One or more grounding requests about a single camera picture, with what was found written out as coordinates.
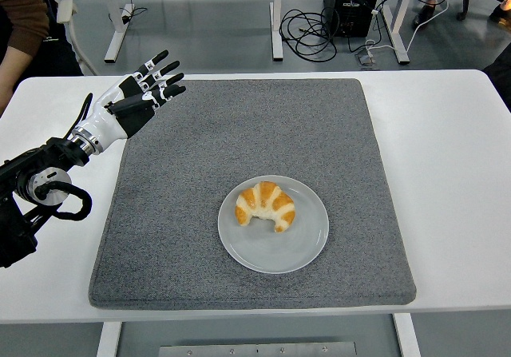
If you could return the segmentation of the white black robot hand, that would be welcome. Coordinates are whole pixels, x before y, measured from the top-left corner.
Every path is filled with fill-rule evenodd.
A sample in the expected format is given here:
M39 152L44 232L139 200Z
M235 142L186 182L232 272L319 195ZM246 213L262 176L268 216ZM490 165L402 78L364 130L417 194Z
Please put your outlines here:
M184 77L182 73L164 77L179 67L178 61L156 69L167 56L167 50L160 52L107 89L93 103L90 116L74 126L71 140L87 154L99 154L113 142L141 130L161 106L186 90L178 84Z

